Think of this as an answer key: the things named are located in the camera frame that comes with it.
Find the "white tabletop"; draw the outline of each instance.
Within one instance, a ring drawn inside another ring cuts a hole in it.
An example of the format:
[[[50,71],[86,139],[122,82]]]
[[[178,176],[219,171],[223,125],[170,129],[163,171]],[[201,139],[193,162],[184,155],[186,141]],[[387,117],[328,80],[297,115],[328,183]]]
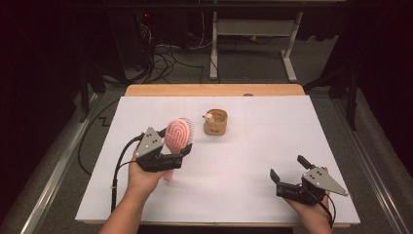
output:
[[[202,116],[212,108],[228,113],[224,136],[203,132]],[[300,183],[306,170],[297,155],[327,167],[347,190],[307,96],[122,97],[76,219],[106,220],[114,169],[126,143],[148,127],[160,131],[180,117],[195,125],[192,151],[171,181],[160,181],[145,205],[143,223],[295,225],[297,214],[277,197],[270,169],[283,182]],[[127,151],[125,162],[134,147]],[[118,202],[125,193],[127,173],[124,167],[118,175]],[[350,196],[331,194],[331,198],[337,211],[335,223],[359,223]]]

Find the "white paper sheet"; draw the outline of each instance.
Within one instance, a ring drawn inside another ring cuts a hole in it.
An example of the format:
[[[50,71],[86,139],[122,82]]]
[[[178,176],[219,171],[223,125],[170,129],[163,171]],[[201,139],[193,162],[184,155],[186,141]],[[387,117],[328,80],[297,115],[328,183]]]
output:
[[[224,136],[204,134],[202,116],[212,108],[228,113]],[[195,125],[192,151],[171,181],[161,179],[142,221],[297,223],[296,212],[276,196],[270,169],[283,182],[300,183],[306,170],[297,162],[298,155],[327,167],[347,190],[309,97],[122,97],[76,219],[106,220],[114,169],[126,143],[148,127],[159,131],[180,117]],[[134,147],[127,151],[125,162]],[[124,167],[118,175],[118,202],[127,174]],[[331,198],[336,223],[359,223],[350,196],[331,194]]]

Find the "small wooden container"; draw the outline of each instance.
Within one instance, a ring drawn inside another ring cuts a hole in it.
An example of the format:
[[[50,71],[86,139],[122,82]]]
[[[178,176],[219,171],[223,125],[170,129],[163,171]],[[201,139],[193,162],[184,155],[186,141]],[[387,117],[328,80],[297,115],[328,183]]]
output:
[[[210,136],[222,136],[227,129],[228,114],[222,109],[211,109],[207,113],[211,113],[213,121],[204,123],[204,132]]]

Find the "gray floor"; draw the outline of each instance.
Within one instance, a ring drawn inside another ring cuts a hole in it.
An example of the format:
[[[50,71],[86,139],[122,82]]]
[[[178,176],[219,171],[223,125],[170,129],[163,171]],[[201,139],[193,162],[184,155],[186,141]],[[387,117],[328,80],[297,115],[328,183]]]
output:
[[[251,44],[231,39],[221,39],[218,65],[221,83],[288,83],[282,66],[279,50],[286,45],[285,39],[275,39],[268,44]],[[317,79],[334,46],[335,39],[318,42],[315,39],[297,41],[291,54],[292,64],[298,83],[304,85]],[[166,77],[171,83],[216,83],[208,79],[209,49],[183,51],[173,49],[174,57],[189,67],[176,63],[173,72]],[[166,83],[160,79],[155,83]],[[413,224],[409,217],[413,211],[413,182],[411,176],[395,155],[380,126],[369,110],[362,92],[357,93],[357,131],[348,127],[343,111],[344,99],[330,99],[327,88],[316,88],[308,92],[312,98],[319,120],[339,165],[341,173],[351,191],[360,225],[347,229],[336,229],[334,233],[409,233]],[[94,114],[113,100],[123,95],[125,87],[108,87],[104,95],[95,100]],[[99,116],[110,123],[116,110],[116,103]],[[38,165],[30,181],[26,184],[9,215],[0,227],[1,233],[20,233],[29,219],[39,196],[54,171],[61,155],[67,153],[69,145],[83,126],[79,124],[80,108],[62,130],[44,159]],[[108,127],[97,119],[90,127],[83,141],[81,158],[91,172],[104,142]],[[74,220],[89,176],[79,167],[77,151],[72,156],[70,167],[56,192],[54,200],[45,209],[44,218],[37,226],[38,233],[96,233],[99,225],[89,225]],[[201,233],[199,229],[168,230],[168,233]],[[276,233],[273,229],[247,229],[243,233]],[[294,228],[294,233],[304,233],[302,228]]]

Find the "pink brush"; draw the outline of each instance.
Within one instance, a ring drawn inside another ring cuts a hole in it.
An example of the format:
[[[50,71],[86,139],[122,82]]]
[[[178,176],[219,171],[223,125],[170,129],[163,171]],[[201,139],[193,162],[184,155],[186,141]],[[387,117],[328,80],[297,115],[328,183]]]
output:
[[[191,120],[179,118],[168,123],[167,132],[165,133],[164,142],[170,153],[177,154],[181,149],[192,142],[194,136],[194,125]],[[170,180],[173,176],[173,170],[169,170],[164,179]]]

